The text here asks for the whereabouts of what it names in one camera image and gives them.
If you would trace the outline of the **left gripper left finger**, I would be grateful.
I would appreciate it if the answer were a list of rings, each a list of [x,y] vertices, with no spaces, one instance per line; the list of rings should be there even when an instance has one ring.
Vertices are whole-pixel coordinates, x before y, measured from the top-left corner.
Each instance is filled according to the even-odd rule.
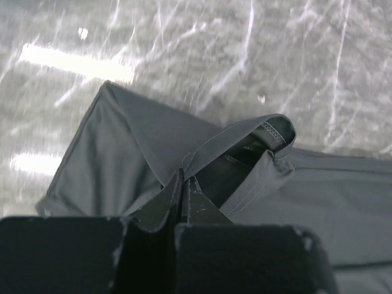
[[[183,172],[129,216],[7,217],[2,293],[169,293]]]

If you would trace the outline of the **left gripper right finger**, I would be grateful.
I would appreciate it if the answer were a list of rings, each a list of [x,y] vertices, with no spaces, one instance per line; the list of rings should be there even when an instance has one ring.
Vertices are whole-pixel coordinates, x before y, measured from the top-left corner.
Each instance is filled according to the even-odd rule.
[[[235,225],[184,183],[175,228],[176,293],[337,293],[320,239],[291,225]]]

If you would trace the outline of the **grey t-shirt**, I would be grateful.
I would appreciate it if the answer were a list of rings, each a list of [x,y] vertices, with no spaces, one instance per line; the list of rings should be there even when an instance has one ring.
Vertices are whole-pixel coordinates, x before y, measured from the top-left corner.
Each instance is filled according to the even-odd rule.
[[[335,268],[391,265],[391,162],[293,147],[280,114],[219,127],[105,82],[46,195],[42,216],[122,216],[178,169],[232,222],[293,224]]]

